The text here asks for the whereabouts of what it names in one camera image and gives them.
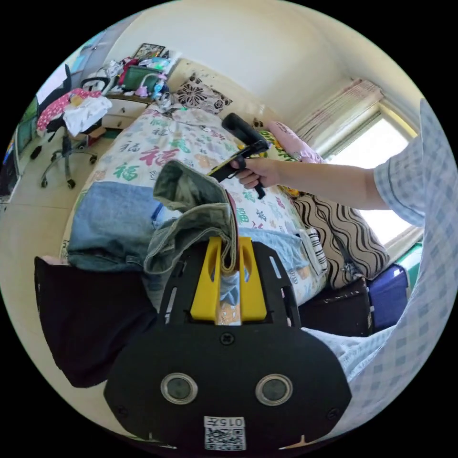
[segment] qr code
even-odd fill
[[[205,417],[204,426],[206,450],[246,450],[243,418]]]

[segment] pink pillow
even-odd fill
[[[273,136],[278,140],[278,143],[280,143],[283,149],[294,159],[316,164],[324,162],[319,154],[303,142],[285,124],[278,123],[277,121],[269,121],[266,127],[273,133]]]

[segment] black cloth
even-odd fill
[[[366,280],[333,290],[327,288],[299,307],[301,325],[329,334],[367,337],[373,334]]]
[[[88,272],[35,258],[35,293],[54,361],[77,388],[106,380],[121,350],[157,318],[138,272]]]

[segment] plaid shirt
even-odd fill
[[[366,338],[307,330],[328,344],[353,398],[330,438],[388,406],[421,369],[447,323],[458,291],[458,171],[442,127],[420,103],[420,135],[374,171],[377,189],[402,219],[424,226],[418,279],[396,326]]]

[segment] handheld device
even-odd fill
[[[214,177],[218,182],[221,182],[226,178],[233,178],[238,172],[246,168],[246,158],[252,156],[253,154],[263,153],[270,148],[269,142],[235,113],[227,115],[223,119],[221,126],[247,146],[238,153],[234,154],[227,161],[211,170],[208,175]],[[238,169],[235,169],[230,165],[232,161],[236,161],[238,163]],[[262,199],[266,195],[261,183],[255,187],[255,190],[258,193],[258,199]]]

